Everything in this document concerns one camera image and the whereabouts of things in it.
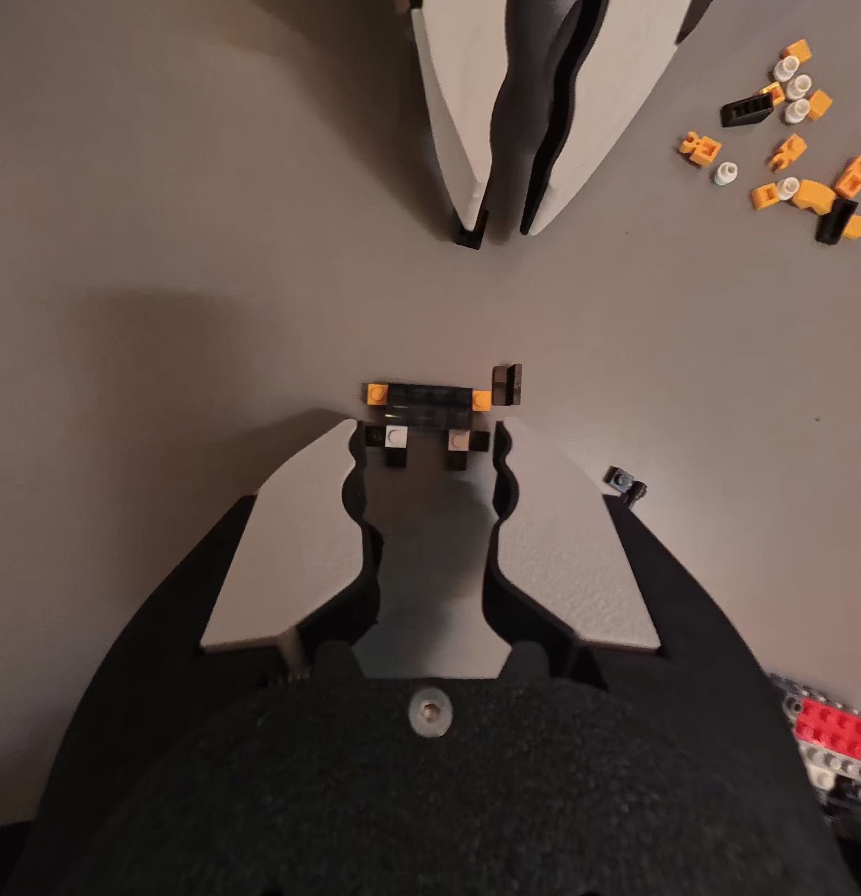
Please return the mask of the pile of small lego pieces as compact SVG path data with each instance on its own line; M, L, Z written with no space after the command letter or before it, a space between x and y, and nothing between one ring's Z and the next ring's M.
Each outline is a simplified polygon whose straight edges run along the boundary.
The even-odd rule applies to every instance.
M724 129L752 127L777 118L789 134L766 158L771 180L750 190L750 207L766 210L789 206L817 219L815 241L838 245L861 239L861 152L846 162L831 184L791 175L808 142L794 129L825 118L833 98L815 87L807 71L813 51L807 39L797 39L780 51L769 74L770 81L757 92L728 102L718 113Z

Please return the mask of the black and orange lego assembly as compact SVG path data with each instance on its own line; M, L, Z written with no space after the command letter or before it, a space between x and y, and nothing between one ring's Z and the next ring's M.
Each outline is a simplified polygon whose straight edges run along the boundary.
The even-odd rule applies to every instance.
M364 429L367 447L377 448L386 469L405 469L414 432L438 434L445 448L446 469L467 472L469 456L489 451L491 436L475 420L492 410L495 392L452 385L368 383L365 405L376 420Z

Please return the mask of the partly built lego car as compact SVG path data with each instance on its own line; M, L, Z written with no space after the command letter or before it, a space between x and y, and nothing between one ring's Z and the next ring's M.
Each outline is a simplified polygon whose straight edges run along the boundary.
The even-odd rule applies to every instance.
M861 711L814 686L769 673L824 818L861 842Z

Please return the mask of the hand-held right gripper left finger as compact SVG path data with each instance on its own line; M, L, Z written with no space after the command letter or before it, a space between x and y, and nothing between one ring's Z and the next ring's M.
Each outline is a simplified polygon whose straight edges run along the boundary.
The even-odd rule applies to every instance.
M344 419L259 488L201 637L208 652L271 647L295 675L378 621L380 532L366 519L365 426Z

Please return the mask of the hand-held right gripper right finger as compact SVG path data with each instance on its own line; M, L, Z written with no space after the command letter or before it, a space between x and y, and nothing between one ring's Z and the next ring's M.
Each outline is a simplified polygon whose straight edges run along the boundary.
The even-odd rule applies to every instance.
M658 658L656 624L603 493L559 442L517 418L492 443L495 521L485 622L554 678L596 678L597 653Z

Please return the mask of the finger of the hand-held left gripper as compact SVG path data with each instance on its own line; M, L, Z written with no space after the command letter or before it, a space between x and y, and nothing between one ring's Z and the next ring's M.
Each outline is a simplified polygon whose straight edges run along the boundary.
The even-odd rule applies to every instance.
M556 39L545 127L520 221L540 234L573 200L683 41L692 2L574 2Z
M457 242L515 215L579 2L410 2L431 138Z

